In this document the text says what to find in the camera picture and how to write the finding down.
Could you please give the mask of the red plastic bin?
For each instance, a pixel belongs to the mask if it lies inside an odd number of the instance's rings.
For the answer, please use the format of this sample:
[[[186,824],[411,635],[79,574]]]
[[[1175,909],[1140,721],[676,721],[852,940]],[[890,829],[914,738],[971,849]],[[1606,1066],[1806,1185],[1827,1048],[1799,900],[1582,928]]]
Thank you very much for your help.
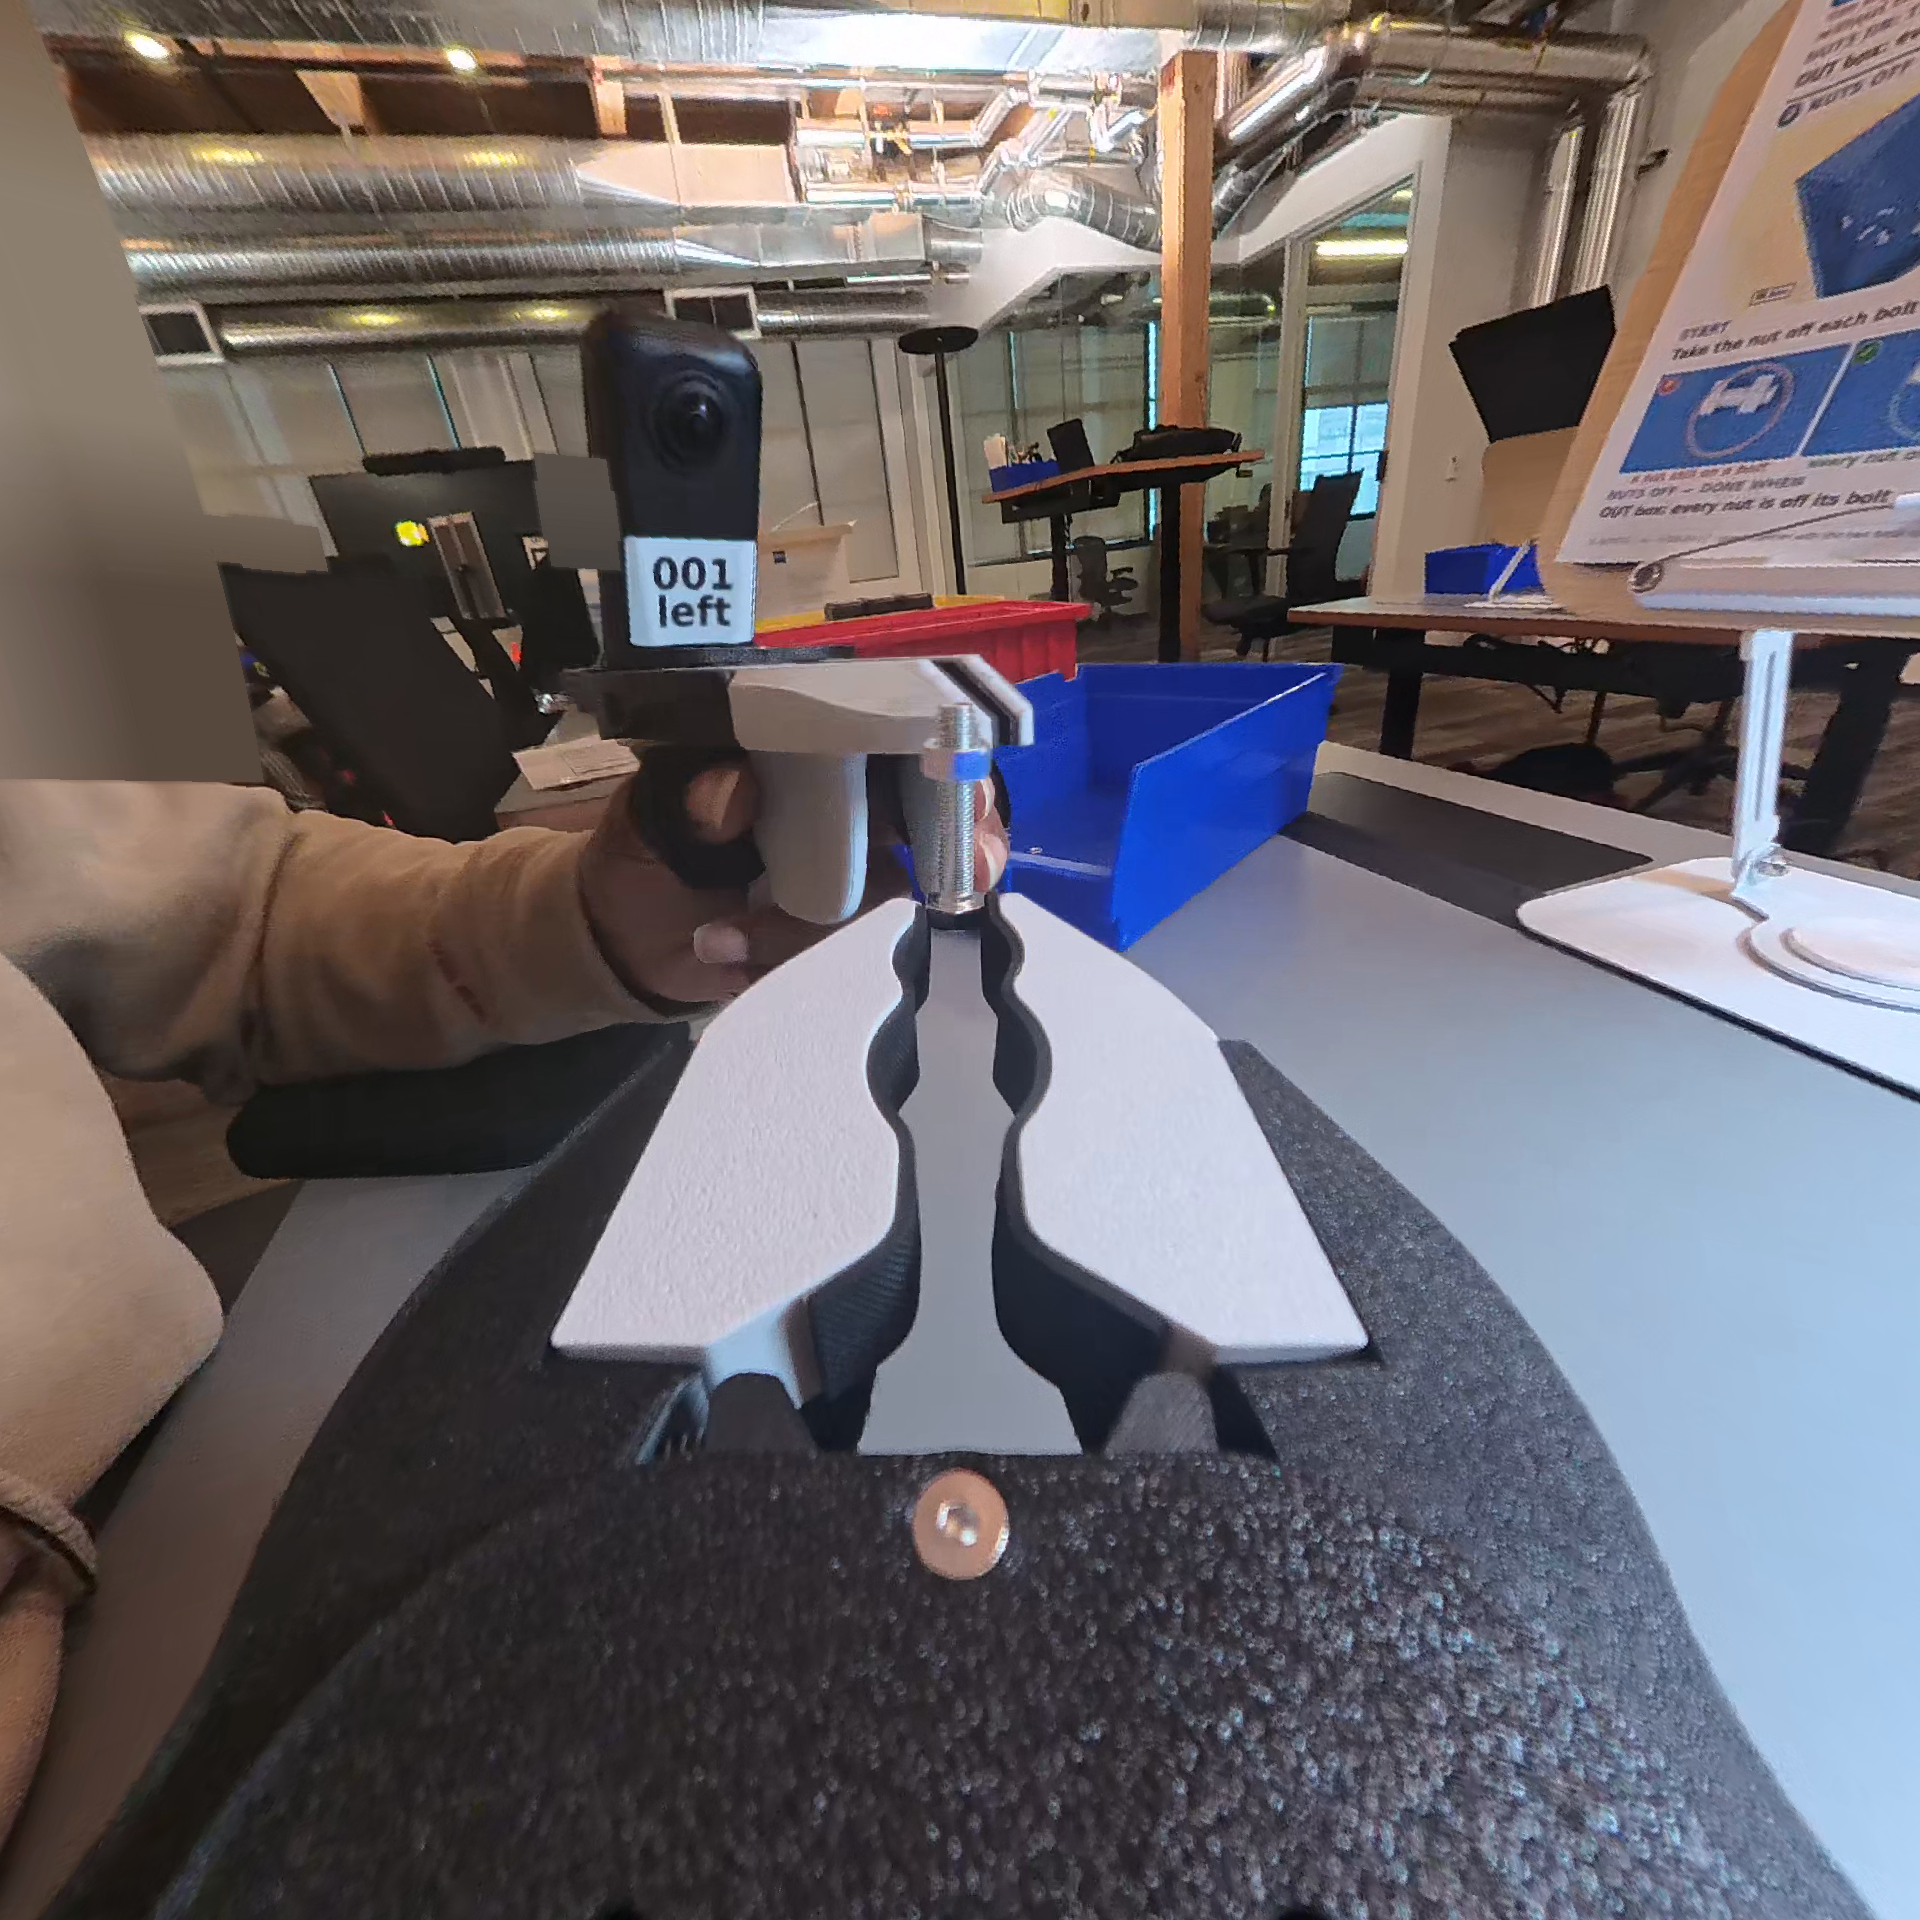
[[[1008,683],[1078,673],[1078,635],[1091,603],[1058,599],[944,599],[857,603],[850,616],[780,616],[760,649],[850,648],[861,660],[979,658]]]

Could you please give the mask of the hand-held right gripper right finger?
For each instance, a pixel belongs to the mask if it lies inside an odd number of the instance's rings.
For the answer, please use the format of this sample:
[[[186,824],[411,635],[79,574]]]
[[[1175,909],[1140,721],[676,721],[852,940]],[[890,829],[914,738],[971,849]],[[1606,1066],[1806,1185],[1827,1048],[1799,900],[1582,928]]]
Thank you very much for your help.
[[[1017,1223],[1178,1362],[1320,1362],[1369,1333],[1212,1027],[1031,899],[1000,899],[1040,1088]]]

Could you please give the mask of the white instruction sign stand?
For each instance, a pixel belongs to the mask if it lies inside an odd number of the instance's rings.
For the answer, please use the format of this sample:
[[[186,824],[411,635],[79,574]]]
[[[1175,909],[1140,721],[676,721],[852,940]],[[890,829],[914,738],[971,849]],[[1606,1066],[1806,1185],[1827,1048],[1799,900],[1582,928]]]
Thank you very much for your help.
[[[1791,666],[1916,649],[1916,4],[1796,4],[1676,185],[1543,574],[1653,636],[1733,636],[1732,853],[1521,909],[1540,940],[1916,1092],[1916,899],[1804,868]]]

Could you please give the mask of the person's left forearm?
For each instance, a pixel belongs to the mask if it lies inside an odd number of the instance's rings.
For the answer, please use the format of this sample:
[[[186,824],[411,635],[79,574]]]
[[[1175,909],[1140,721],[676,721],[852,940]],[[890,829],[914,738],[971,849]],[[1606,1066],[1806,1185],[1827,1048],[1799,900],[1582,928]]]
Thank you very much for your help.
[[[587,931],[585,835],[452,845],[237,784],[4,781],[4,1092],[213,1099],[654,1022]]]

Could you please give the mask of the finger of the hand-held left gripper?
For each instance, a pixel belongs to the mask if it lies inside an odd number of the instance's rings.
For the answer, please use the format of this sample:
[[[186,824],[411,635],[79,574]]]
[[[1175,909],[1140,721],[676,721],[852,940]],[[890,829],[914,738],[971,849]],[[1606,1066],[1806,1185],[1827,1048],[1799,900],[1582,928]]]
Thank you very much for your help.
[[[934,660],[831,660],[733,673],[733,738],[749,755],[917,758],[964,688]]]
[[[1036,711],[1021,686],[1008,683],[987,658],[934,658],[957,697],[984,715],[996,749],[1036,746]]]

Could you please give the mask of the thin silver bolt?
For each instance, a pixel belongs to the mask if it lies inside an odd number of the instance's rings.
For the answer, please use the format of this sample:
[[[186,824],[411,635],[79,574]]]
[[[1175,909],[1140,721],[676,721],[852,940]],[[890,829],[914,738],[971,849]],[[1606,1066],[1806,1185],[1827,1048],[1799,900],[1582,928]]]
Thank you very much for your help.
[[[927,749],[993,749],[984,715],[964,700],[942,709]],[[984,885],[976,882],[976,795],[979,784],[927,781],[927,841],[922,858],[922,893],[927,912],[957,920],[979,912]]]

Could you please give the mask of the black floor lamp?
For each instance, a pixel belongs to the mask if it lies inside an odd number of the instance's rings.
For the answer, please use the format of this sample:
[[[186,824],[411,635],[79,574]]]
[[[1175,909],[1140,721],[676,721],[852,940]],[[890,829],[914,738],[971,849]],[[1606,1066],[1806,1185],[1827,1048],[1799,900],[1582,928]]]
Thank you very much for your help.
[[[954,403],[949,388],[950,359],[967,353],[979,334],[967,325],[924,325],[900,338],[900,353],[922,363],[934,387],[934,416],[942,429],[942,476],[944,476],[944,515],[949,515],[949,556],[954,564],[954,596],[967,596],[967,539],[964,539],[964,500],[957,484],[957,447],[954,447]]]

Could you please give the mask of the wooden post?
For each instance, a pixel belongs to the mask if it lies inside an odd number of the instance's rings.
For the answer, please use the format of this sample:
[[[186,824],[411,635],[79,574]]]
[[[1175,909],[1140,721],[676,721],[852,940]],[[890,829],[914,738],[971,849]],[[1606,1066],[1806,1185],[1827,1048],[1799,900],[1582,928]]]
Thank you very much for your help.
[[[1160,424],[1210,424],[1215,91],[1215,51],[1178,51],[1160,71]],[[1186,484],[1160,500],[1160,660],[1175,663],[1198,652],[1207,493]]]

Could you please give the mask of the person's left hand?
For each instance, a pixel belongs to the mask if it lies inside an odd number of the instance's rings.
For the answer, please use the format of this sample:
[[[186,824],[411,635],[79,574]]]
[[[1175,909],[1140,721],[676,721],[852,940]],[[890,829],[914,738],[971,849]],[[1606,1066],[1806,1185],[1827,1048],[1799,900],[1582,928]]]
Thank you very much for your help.
[[[727,1004],[756,979],[831,939],[831,925],[792,917],[756,890],[688,890],[645,835],[631,777],[600,809],[582,853],[582,900],[587,928],[617,979],[637,997],[664,1004]],[[993,893],[1008,829],[1000,816],[996,781],[971,788],[973,885]],[[759,824],[759,784],[746,758],[706,764],[682,781],[682,821],[696,842],[749,842]],[[901,845],[900,798],[885,777],[868,802],[868,868],[857,915],[892,899],[913,899],[914,882]]]

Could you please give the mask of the silver air duct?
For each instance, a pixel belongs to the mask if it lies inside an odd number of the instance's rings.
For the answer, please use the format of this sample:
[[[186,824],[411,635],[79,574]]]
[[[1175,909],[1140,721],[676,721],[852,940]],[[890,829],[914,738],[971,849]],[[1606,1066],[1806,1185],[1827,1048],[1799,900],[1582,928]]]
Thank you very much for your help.
[[[1557,115],[1532,305],[1610,285],[1634,198],[1653,56],[1630,36],[1527,36],[1376,12],[1269,59],[1215,123],[1212,231],[1287,169],[1328,153],[1349,115]]]
[[[971,179],[826,182],[785,148],[91,133],[143,296],[281,302],[979,266]]]

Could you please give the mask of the black office chair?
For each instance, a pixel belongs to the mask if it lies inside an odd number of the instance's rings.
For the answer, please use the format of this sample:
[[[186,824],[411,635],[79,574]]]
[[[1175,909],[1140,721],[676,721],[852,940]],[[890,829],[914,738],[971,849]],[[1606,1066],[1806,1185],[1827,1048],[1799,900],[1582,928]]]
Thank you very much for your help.
[[[1304,496],[1294,539],[1235,549],[1250,563],[1258,592],[1202,607],[1215,628],[1235,630],[1235,660],[1250,660],[1253,649],[1272,660],[1272,648],[1291,630],[1294,612],[1357,592],[1357,580],[1338,578],[1336,563],[1361,480],[1361,472],[1322,473]]]

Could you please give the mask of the black monitor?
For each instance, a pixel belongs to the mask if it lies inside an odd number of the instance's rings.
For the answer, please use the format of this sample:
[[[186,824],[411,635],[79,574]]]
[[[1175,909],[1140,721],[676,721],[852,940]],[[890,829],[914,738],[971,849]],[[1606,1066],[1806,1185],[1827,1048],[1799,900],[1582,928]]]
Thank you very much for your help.
[[[582,574],[553,564],[536,464],[500,447],[371,454],[310,476],[339,559],[390,563],[441,616],[556,623],[594,649]]]

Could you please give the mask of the wooden standing desk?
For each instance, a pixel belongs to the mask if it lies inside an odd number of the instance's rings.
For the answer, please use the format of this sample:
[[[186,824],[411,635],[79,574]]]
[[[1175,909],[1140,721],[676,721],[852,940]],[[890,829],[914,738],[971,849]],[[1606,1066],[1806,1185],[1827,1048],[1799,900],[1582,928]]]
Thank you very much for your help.
[[[1118,504],[1125,493],[1150,493],[1163,515],[1163,559],[1160,559],[1160,612],[1178,612],[1184,589],[1184,491],[1202,486],[1217,473],[1235,473],[1263,461],[1263,452],[1235,447],[1212,454],[1175,454],[1171,461],[1118,461],[1075,468],[1058,473],[1029,476],[1017,486],[996,486],[979,493],[984,505],[996,505],[1003,524],[1041,519],[1048,534],[1048,599],[1073,601],[1067,589],[1067,524],[1080,514],[1098,514]]]

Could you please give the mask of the black leaning panel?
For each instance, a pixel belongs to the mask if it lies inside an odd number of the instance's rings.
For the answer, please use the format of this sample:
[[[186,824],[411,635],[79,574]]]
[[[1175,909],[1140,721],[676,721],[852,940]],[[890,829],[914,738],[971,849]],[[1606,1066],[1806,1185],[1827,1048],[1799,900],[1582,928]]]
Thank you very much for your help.
[[[438,842],[497,832],[518,784],[495,694],[418,596],[375,573],[223,564],[232,630],[291,697],[380,824]]]

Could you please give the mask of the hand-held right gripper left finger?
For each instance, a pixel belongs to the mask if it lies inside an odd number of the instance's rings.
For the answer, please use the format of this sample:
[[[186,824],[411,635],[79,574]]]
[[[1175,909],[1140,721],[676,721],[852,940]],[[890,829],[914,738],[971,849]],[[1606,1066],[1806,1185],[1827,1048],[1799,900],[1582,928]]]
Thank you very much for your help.
[[[901,1138],[868,1062],[913,1009],[900,965],[922,931],[914,900],[885,900],[708,1022],[553,1328],[559,1356],[838,1389],[813,1301],[900,1217]]]

